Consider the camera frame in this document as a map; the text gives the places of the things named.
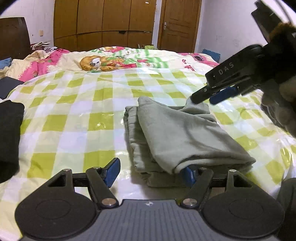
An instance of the gray cloth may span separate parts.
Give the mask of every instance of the gray cloth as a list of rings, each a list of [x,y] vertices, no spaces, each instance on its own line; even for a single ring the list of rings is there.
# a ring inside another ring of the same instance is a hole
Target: gray cloth
[[[182,186],[178,174],[191,164],[217,173],[241,170],[252,158],[217,124],[205,103],[168,107],[148,97],[126,107],[124,123],[135,170],[153,187]]]

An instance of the dark folded clothing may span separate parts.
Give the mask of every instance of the dark folded clothing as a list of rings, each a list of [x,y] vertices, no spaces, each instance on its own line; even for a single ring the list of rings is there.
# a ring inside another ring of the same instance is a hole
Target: dark folded clothing
[[[0,103],[0,183],[10,179],[19,169],[20,126],[24,105],[10,100]]]
[[[6,99],[8,94],[18,85],[24,82],[10,77],[0,79],[0,99]]]

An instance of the wooden door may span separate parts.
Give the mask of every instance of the wooden door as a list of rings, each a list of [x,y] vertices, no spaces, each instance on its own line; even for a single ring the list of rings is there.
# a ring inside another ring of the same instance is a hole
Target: wooden door
[[[128,32],[128,47],[129,48],[138,48],[138,44],[142,45],[151,45],[152,43],[152,33],[151,32]]]
[[[70,52],[77,51],[77,35],[62,37],[54,40],[54,45]]]
[[[132,0],[129,30],[153,32],[156,0]]]
[[[102,31],[104,0],[79,0],[77,33]]]
[[[56,0],[54,5],[54,38],[76,34],[78,0]]]
[[[120,46],[127,47],[128,45],[128,32],[127,31],[108,31],[103,32],[103,47]]]
[[[102,32],[78,34],[78,51],[90,51],[102,47]]]
[[[131,0],[105,0],[103,31],[128,30]]]
[[[166,0],[160,49],[192,52],[201,0]]]

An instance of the wardrobe door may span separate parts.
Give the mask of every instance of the wardrobe door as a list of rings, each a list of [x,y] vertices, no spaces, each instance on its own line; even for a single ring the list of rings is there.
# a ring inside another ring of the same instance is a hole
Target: wardrobe door
[[[102,47],[102,32],[78,34],[78,51],[90,51]]]
[[[128,45],[128,32],[127,31],[108,31],[102,32],[103,47],[120,46],[127,47]]]
[[[138,44],[140,47],[143,45],[151,45],[152,44],[152,33],[151,32],[128,32],[128,47],[129,48],[138,48]]]
[[[104,0],[79,0],[77,33],[102,31]]]
[[[56,0],[54,5],[54,38],[76,34],[78,0]]]
[[[103,31],[128,30],[131,0],[105,0]]]
[[[156,0],[132,0],[129,30],[153,31]]]
[[[67,36],[54,40],[54,45],[61,49],[69,50],[70,52],[77,51],[77,36]]]

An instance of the metal screw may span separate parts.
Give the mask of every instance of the metal screw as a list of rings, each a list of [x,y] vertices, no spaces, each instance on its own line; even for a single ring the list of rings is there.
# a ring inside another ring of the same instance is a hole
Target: metal screw
[[[192,207],[197,204],[197,201],[194,198],[186,198],[183,200],[183,204]]]
[[[116,200],[114,198],[105,198],[102,200],[102,204],[105,206],[112,206],[116,204]]]

